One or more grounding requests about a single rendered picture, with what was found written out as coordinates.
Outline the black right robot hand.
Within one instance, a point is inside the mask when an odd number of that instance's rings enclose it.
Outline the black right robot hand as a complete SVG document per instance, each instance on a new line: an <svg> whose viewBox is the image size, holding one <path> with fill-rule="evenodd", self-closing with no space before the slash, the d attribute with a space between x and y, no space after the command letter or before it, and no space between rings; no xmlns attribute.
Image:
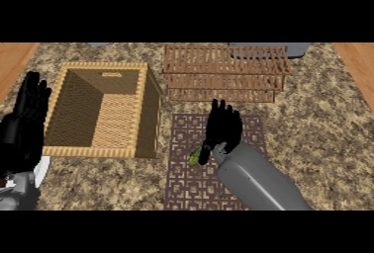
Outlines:
<svg viewBox="0 0 374 253"><path fill-rule="evenodd" d="M199 164L209 161L210 153L216 145L225 143L225 153L231 153L241 142L243 121L240 112L224 100L212 100L212 109L206 124L206 137L202 145Z"/></svg>

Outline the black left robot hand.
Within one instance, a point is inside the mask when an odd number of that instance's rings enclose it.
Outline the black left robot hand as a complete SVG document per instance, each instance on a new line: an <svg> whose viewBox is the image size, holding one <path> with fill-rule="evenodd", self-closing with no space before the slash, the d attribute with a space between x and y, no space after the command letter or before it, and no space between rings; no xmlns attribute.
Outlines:
<svg viewBox="0 0 374 253"><path fill-rule="evenodd" d="M51 95L48 81L30 71L14 111L0 121L0 178L33 171L40 163Z"/></svg>

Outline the green squash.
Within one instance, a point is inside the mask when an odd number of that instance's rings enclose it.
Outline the green squash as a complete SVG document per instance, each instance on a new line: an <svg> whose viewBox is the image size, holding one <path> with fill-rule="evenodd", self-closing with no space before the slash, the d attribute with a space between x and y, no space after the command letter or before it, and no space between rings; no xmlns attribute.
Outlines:
<svg viewBox="0 0 374 253"><path fill-rule="evenodd" d="M188 166L194 166L199 163L200 153L202 153L202 144L199 145L199 147L196 148L196 150L190 154Z"/></svg>

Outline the brown patterned placemat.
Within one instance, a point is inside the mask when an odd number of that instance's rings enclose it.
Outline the brown patterned placemat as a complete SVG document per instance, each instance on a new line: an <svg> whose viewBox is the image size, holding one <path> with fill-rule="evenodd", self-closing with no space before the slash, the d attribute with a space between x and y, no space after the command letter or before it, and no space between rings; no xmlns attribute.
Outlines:
<svg viewBox="0 0 374 253"><path fill-rule="evenodd" d="M173 114L165 209L169 211L246 211L247 207L218 180L216 161L188 166L204 139L206 114Z"/></svg>

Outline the brown wooden tiered shelf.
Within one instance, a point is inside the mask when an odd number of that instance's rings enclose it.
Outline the brown wooden tiered shelf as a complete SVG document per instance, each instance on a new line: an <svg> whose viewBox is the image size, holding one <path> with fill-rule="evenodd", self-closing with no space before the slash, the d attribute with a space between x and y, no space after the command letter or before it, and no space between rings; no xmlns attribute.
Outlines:
<svg viewBox="0 0 374 253"><path fill-rule="evenodd" d="M293 74L287 57L238 59L230 45L168 45L165 82L173 101L274 103Z"/></svg>

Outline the rectangular wicker basket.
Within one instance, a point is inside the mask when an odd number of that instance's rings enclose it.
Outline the rectangular wicker basket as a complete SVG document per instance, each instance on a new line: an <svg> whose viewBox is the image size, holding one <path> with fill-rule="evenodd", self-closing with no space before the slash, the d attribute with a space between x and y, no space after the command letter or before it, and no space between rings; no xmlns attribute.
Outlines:
<svg viewBox="0 0 374 253"><path fill-rule="evenodd" d="M64 63L51 98L43 154L154 158L162 98L147 63Z"/></svg>

